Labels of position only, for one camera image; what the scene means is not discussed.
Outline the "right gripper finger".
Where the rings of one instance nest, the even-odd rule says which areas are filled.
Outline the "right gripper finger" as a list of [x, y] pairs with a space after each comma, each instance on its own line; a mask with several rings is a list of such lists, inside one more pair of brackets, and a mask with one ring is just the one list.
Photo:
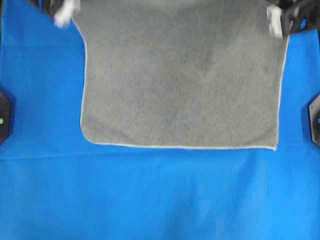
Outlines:
[[269, 33], [277, 39], [283, 38], [282, 16], [283, 10], [277, 5], [269, 5], [266, 8], [266, 15], [269, 23]]

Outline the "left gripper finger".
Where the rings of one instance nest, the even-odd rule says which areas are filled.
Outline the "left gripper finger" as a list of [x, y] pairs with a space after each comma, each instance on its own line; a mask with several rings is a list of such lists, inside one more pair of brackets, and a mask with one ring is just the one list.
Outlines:
[[81, 10], [80, 0], [64, 0], [61, 7], [54, 14], [54, 25], [58, 28], [67, 27], [72, 18]]

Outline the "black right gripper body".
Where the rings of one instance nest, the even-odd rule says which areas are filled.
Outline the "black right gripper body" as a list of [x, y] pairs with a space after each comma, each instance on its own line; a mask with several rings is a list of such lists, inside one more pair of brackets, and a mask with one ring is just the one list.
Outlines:
[[269, 5], [282, 9], [283, 35], [320, 28], [320, 2], [318, 0], [271, 0]]

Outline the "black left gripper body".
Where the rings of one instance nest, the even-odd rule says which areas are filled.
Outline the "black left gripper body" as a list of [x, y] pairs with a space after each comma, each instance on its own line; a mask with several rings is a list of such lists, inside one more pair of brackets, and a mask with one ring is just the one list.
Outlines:
[[64, 0], [28, 0], [27, 2], [37, 6], [50, 17], [54, 17]]

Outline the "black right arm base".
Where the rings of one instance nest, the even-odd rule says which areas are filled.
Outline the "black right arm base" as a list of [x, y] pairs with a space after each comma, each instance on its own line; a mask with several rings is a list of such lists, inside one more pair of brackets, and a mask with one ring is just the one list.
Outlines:
[[320, 147], [320, 95], [318, 94], [309, 104], [309, 125], [312, 142]]

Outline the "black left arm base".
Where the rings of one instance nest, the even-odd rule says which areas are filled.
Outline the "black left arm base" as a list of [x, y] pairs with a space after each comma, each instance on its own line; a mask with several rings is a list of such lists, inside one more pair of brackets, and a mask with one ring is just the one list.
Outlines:
[[16, 96], [0, 86], [0, 144], [13, 134], [15, 127]]

